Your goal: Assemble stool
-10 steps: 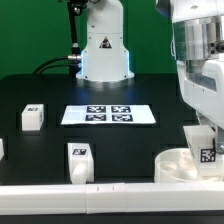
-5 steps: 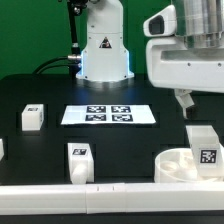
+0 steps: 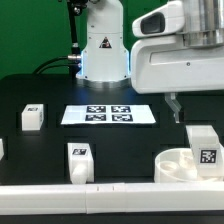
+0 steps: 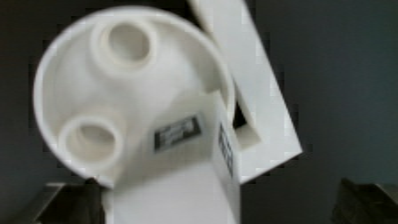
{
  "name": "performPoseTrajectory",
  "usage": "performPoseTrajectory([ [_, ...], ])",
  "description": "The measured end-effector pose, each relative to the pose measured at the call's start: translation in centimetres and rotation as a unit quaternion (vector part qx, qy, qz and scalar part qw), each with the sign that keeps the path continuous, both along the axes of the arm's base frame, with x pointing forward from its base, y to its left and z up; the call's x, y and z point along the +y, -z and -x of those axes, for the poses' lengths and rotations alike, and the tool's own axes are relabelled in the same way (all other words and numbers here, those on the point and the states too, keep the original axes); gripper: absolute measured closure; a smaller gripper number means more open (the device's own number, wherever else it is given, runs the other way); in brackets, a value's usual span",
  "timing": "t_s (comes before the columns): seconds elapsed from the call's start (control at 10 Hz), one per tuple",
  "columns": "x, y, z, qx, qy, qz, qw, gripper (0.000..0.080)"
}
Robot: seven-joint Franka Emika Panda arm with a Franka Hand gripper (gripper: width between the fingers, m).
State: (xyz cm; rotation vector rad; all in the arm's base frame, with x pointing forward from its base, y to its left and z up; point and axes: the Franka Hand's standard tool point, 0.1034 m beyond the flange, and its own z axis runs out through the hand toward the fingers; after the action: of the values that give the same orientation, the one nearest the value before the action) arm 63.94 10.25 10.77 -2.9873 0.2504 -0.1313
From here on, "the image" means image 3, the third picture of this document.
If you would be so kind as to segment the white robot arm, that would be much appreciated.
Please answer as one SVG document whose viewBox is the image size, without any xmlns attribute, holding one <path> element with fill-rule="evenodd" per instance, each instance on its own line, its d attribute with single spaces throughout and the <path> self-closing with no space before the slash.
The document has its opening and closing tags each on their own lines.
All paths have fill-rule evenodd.
<svg viewBox="0 0 224 224">
<path fill-rule="evenodd" d="M 178 92 L 224 89 L 224 0 L 168 0 L 135 19 L 132 32 L 138 41 L 127 50 L 119 0 L 89 0 L 77 81 L 163 93 L 175 114 Z"/>
</svg>

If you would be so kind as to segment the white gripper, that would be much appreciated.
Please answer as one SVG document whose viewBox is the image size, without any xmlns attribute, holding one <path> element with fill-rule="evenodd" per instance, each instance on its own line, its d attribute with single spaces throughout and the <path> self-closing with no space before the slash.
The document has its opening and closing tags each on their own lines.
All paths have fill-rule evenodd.
<svg viewBox="0 0 224 224">
<path fill-rule="evenodd" d="M 140 94 L 224 89 L 224 46 L 188 48 L 182 36 L 138 40 L 131 50 L 131 83 Z M 165 101 L 180 122 L 176 93 Z"/>
</svg>

